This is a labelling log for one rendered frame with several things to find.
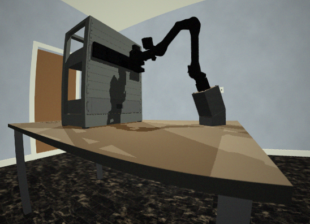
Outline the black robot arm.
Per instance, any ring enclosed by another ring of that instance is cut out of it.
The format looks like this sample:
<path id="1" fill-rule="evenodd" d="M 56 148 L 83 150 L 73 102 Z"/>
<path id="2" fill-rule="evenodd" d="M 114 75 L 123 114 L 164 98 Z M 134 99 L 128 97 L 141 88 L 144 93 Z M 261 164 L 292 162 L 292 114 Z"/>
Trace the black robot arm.
<path id="1" fill-rule="evenodd" d="M 191 34 L 191 64 L 188 65 L 189 76 L 196 81 L 197 91 L 201 92 L 210 89 L 210 85 L 206 74 L 201 72 L 199 64 L 199 33 L 200 33 L 201 23 L 197 17 L 191 17 L 190 19 L 184 19 L 178 21 L 165 36 L 165 38 L 158 43 L 156 46 L 153 45 L 152 37 L 142 38 L 143 48 L 146 51 L 143 52 L 143 56 L 146 60 L 152 59 L 155 61 L 156 56 L 163 56 L 167 51 L 168 45 L 177 36 L 181 30 L 189 30 Z M 141 51 L 131 50 L 129 58 L 136 62 L 140 60 Z"/>

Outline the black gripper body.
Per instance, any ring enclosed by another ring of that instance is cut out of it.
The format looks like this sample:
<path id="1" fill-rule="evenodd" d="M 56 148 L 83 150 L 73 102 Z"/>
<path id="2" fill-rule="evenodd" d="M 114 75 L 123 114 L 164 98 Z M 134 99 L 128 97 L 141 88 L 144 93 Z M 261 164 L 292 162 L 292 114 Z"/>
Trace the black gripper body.
<path id="1" fill-rule="evenodd" d="M 140 47 L 135 44 L 132 45 L 132 49 L 140 51 Z M 142 63 L 142 61 L 147 61 L 143 56 L 143 52 L 140 53 L 140 56 L 140 60 L 134 62 L 135 65 L 133 66 L 133 72 L 141 73 L 141 67 L 139 66 L 139 64 Z"/>

